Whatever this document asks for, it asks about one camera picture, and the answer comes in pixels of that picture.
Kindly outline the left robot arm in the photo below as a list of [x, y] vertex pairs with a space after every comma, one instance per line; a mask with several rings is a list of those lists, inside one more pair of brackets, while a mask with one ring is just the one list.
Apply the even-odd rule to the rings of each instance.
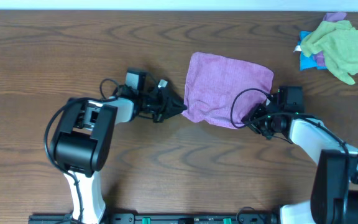
[[106, 163], [115, 125], [149, 115], [154, 123], [187, 109], [183, 99], [166, 87], [142, 91], [117, 87], [106, 99], [70, 98], [53, 116], [58, 125], [45, 150], [52, 164], [67, 178], [74, 211], [72, 223], [100, 223], [106, 204], [100, 170]]

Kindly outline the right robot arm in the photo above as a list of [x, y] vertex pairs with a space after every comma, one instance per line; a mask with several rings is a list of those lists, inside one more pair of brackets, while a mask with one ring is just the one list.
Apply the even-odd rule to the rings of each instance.
[[358, 223], [358, 149], [297, 106], [259, 104], [242, 119], [245, 127], [271, 139], [282, 134], [304, 150], [317, 170], [310, 200], [280, 209], [280, 221]]

